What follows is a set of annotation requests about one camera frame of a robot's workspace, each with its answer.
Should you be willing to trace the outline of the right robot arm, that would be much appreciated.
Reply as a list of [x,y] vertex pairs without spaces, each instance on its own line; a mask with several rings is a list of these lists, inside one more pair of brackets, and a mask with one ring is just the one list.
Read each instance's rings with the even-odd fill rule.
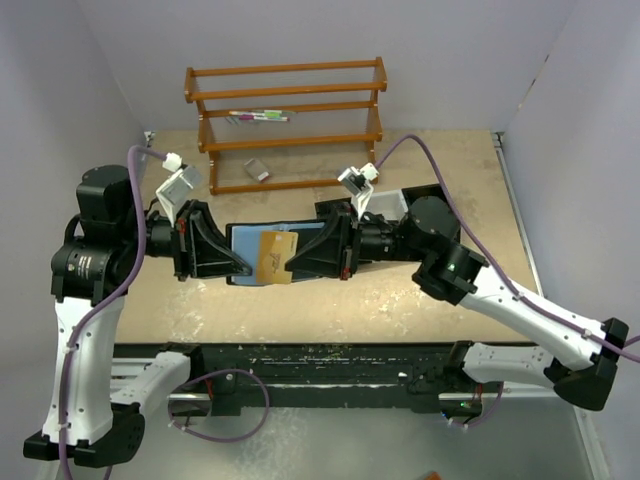
[[398,222],[366,213],[357,220],[334,206],[317,236],[296,250],[287,270],[349,279],[362,262],[415,262],[413,282],[434,300],[490,317],[531,340],[529,347],[455,343],[445,366],[456,391],[513,382],[549,388],[568,403],[603,410],[618,371],[628,326],[589,319],[517,285],[459,241],[460,223],[442,199],[414,201]]

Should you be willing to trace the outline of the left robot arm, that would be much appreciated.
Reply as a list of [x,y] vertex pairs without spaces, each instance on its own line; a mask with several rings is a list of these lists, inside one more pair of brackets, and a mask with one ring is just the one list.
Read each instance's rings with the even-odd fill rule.
[[130,276],[146,256],[172,260],[175,277],[245,275],[249,265],[227,246],[206,204],[191,191],[200,173],[180,166],[157,189],[157,211],[144,208],[125,167],[87,171],[77,187],[78,213],[51,261],[57,318],[54,390],[42,429],[23,445],[25,457],[79,466],[130,461],[146,420],[177,387],[194,392],[206,378],[203,352],[168,344],[122,388],[111,387],[115,334]]

